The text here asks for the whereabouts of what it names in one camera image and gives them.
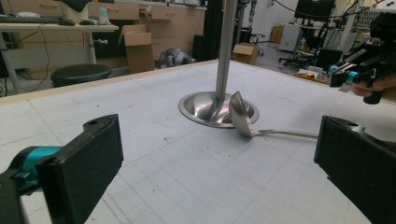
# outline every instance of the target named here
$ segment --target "metal bowl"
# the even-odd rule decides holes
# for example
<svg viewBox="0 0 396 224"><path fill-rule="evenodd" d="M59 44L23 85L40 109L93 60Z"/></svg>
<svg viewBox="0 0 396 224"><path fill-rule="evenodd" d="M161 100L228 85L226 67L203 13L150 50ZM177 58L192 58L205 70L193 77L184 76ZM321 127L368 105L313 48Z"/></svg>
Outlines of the metal bowl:
<svg viewBox="0 0 396 224"><path fill-rule="evenodd" d="M197 92L183 97L178 109L186 118L214 128L233 128L229 113L231 94L224 100L216 98L214 91ZM259 110L249 101L244 101L247 114L253 123L259 118Z"/></svg>

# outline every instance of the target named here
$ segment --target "spoon handle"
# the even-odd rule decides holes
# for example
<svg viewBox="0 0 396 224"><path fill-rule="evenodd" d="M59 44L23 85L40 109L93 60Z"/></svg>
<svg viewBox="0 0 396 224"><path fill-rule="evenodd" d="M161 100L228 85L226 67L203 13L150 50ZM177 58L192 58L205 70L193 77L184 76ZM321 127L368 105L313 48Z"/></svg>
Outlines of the spoon handle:
<svg viewBox="0 0 396 224"><path fill-rule="evenodd" d="M258 130L258 132L259 132L259 134L279 133L279 134L292 135L292 136L297 136L297 137L318 139L317 134L299 133L299 132L295 132L295 131L288 131L288 130L281 130L281 129Z"/></svg>

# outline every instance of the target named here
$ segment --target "stool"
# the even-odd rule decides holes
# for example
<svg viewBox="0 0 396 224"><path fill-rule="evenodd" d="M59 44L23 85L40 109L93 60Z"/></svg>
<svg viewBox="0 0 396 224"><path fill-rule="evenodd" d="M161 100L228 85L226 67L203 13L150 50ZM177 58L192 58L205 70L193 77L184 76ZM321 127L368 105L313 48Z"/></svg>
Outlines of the stool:
<svg viewBox="0 0 396 224"><path fill-rule="evenodd" d="M111 68L102 64L76 64L55 70L50 79L53 87L62 87L105 79L112 73Z"/></svg>

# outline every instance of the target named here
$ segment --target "box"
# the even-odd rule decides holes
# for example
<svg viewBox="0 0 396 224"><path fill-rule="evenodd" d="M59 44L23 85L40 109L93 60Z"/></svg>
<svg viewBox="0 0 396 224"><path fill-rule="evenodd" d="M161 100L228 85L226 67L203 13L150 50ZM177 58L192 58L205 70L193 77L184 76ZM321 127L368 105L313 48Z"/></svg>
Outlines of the box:
<svg viewBox="0 0 396 224"><path fill-rule="evenodd" d="M120 33L125 41L126 55L131 74L154 70L151 33L146 25L124 25Z"/></svg>
<svg viewBox="0 0 396 224"><path fill-rule="evenodd" d="M283 26L274 26L271 31L271 43L280 44L283 35Z"/></svg>
<svg viewBox="0 0 396 224"><path fill-rule="evenodd" d="M249 43L240 43L233 47L233 59L240 63L256 64L259 46Z"/></svg>

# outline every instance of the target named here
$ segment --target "white table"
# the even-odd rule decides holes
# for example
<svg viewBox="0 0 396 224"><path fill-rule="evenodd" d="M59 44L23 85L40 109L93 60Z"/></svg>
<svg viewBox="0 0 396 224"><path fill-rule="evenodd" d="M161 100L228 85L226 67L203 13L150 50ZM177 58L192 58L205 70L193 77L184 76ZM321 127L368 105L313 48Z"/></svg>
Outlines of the white table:
<svg viewBox="0 0 396 224"><path fill-rule="evenodd" d="M9 77L16 93L23 93L15 69L38 66L96 63L92 32L113 32L114 25L61 26L58 24L0 23L1 32L83 32L87 42L83 48L62 49L8 49L0 35L0 50L7 66Z"/></svg>
<svg viewBox="0 0 396 224"><path fill-rule="evenodd" d="M394 141L395 104L231 63L228 93L260 110L256 128L318 133L321 117L348 119ZM120 116L125 161L87 223L368 224L313 162L316 141L241 137L186 119L179 100L215 89L216 61L0 99L0 172L25 147L63 146L82 124ZM42 193L23 198L31 223L50 223Z"/></svg>

